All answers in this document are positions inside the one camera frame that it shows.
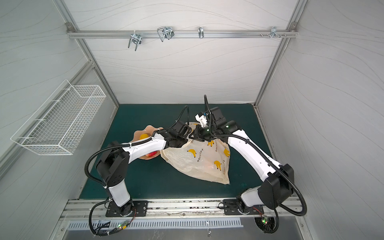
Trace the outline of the cream plastic banana bag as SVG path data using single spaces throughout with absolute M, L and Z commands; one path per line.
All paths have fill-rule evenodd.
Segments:
M 161 157 L 179 172 L 199 180 L 228 185 L 230 148 L 219 139 L 199 142 L 189 139 L 181 148 L 167 148 Z

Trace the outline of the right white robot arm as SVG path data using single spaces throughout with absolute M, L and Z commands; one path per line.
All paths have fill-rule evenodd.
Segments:
M 227 121 L 218 108 L 206 109 L 195 116 L 197 127 L 190 135 L 193 140 L 219 139 L 235 149 L 256 171 L 262 184 L 240 194 L 239 209 L 247 211 L 256 205 L 271 210 L 280 207 L 295 216 L 305 216 L 307 203 L 294 181 L 294 170 L 281 165 L 260 147 L 235 121 Z

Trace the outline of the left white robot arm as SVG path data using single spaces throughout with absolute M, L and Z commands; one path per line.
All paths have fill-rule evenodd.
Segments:
M 189 123 L 176 121 L 168 128 L 147 126 L 148 137 L 126 144 L 112 143 L 92 154 L 85 163 L 84 172 L 88 179 L 100 184 L 106 190 L 109 200 L 117 207 L 125 207 L 132 198 L 125 183 L 128 166 L 136 159 L 167 148 L 181 148 L 188 142 L 192 132 Z

